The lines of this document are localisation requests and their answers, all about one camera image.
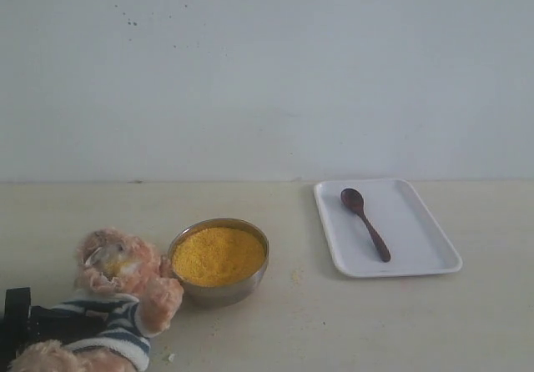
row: stainless steel bowl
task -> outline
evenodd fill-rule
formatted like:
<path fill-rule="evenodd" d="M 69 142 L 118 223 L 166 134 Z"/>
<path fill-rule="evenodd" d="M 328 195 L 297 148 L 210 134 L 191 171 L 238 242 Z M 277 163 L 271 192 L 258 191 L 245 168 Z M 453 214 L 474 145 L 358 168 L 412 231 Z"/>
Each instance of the stainless steel bowl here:
<path fill-rule="evenodd" d="M 255 236 L 258 241 L 263 245 L 265 250 L 265 261 L 252 276 L 244 280 L 240 280 L 239 282 L 226 284 L 224 286 L 198 286 L 197 284 L 188 282 L 182 276 L 177 274 L 173 268 L 174 276 L 178 278 L 178 280 L 184 287 L 184 292 L 196 304 L 210 308 L 224 307 L 226 305 L 238 303 L 239 301 L 251 295 L 252 292 L 256 290 L 259 285 L 259 282 L 264 277 L 265 270 L 267 269 L 267 265 L 269 263 L 269 241 L 261 230 L 259 230 L 253 224 L 245 222 L 244 220 L 231 218 L 209 219 L 194 224 L 193 226 L 188 227 L 186 230 L 180 233 L 176 237 L 176 239 L 173 240 L 173 243 L 169 247 L 169 259 L 172 260 L 176 248 L 181 243 L 183 243 L 188 237 L 195 233 L 198 233 L 201 230 L 209 228 L 232 228 L 245 231 Z"/>

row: rectangular plate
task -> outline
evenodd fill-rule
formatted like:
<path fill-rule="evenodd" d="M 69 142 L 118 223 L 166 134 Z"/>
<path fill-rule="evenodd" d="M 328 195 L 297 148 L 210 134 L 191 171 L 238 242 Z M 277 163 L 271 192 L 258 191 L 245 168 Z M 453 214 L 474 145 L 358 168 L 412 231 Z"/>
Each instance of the rectangular plate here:
<path fill-rule="evenodd" d="M 365 214 L 391 253 L 380 260 L 362 220 L 344 207 L 343 189 L 358 190 Z M 400 179 L 322 182 L 314 186 L 326 240 L 336 268 L 355 278 L 449 274 L 462 267 L 460 255 L 414 188 Z"/>

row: yellow powder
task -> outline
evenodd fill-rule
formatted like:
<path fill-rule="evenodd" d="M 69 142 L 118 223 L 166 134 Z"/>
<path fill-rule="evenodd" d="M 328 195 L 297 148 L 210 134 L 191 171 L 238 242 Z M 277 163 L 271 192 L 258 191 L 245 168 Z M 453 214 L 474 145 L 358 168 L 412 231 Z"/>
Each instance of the yellow powder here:
<path fill-rule="evenodd" d="M 231 228 L 210 228 L 188 237 L 173 254 L 176 273 L 204 287 L 232 284 L 254 274 L 265 260 L 252 234 Z"/>

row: striped shirt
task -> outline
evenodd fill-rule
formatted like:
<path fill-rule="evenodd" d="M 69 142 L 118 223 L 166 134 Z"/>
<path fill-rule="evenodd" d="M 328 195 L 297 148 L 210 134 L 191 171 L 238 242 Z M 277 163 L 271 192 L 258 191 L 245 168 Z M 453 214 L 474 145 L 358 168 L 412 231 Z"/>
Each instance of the striped shirt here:
<path fill-rule="evenodd" d="M 142 372 L 149 367 L 150 341 L 139 319 L 139 299 L 129 294 L 111 297 L 78 291 L 74 297 L 53 309 L 67 314 L 100 313 L 106 316 L 107 329 L 90 339 L 65 345 L 74 353 L 88 349 L 107 348 L 128 359 Z"/>

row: table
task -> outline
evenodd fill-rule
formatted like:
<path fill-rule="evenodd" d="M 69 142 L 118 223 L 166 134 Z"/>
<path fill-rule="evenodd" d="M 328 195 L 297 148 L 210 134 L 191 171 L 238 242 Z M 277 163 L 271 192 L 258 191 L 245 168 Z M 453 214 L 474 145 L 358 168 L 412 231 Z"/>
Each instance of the table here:
<path fill-rule="evenodd" d="M 258 291 L 225 309 L 184 304 L 150 371 L 530 370 L 534 181 L 412 183 L 463 258 L 459 273 L 343 277 L 311 183 L 0 184 L 0 294 L 30 286 L 33 304 L 65 299 L 73 251 L 93 229 L 166 250 L 202 219 L 240 218 L 270 240 Z"/>

